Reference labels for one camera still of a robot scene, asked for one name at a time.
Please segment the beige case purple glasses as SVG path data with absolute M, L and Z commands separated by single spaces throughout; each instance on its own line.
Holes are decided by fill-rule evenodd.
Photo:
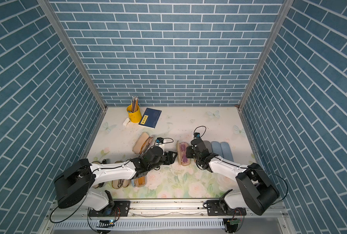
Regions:
M 177 160 L 181 166 L 190 165 L 191 161 L 186 156 L 188 146 L 189 145 L 186 142 L 177 142 Z

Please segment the blue case yellow glasses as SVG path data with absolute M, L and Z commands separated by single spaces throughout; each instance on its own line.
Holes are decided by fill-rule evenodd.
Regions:
M 212 152 L 214 154 L 219 155 L 220 157 L 223 156 L 223 151 L 220 142 L 218 141 L 212 141 L 211 142 Z

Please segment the blue case white glasses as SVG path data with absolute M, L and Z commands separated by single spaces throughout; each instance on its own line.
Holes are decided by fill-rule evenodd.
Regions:
M 234 162 L 230 145 L 227 142 L 221 142 L 222 157 L 228 161 Z

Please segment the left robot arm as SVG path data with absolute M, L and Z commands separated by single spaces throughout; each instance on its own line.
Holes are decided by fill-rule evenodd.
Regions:
M 112 197 L 107 191 L 95 190 L 95 185 L 144 177 L 161 165 L 173 164 L 177 155 L 177 152 L 165 152 L 161 147 L 154 146 L 144 155 L 122 163 L 93 164 L 88 159 L 81 159 L 54 179 L 57 205 L 65 209 L 84 201 L 83 205 L 100 211 L 112 204 Z

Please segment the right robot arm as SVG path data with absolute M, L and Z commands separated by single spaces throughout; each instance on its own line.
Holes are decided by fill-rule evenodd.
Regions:
M 211 153 L 201 138 L 191 141 L 191 146 L 187 147 L 187 157 L 195 159 L 200 169 L 237 182 L 239 192 L 228 190 L 219 198 L 218 206 L 224 214 L 247 207 L 255 214 L 262 215 L 280 196 L 276 185 L 259 164 L 252 163 L 246 166 L 226 160 L 216 153 Z

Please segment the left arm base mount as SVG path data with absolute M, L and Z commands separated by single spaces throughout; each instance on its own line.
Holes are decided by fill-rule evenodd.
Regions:
M 128 200 L 116 200 L 111 205 L 107 205 L 100 211 L 91 209 L 89 217 L 125 217 L 128 216 L 131 202 Z

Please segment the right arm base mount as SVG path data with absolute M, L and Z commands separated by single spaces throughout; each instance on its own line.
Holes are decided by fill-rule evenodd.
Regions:
M 244 216 L 246 215 L 245 208 L 229 208 L 223 201 L 220 200 L 208 200 L 203 203 L 203 207 L 207 211 L 208 216 Z

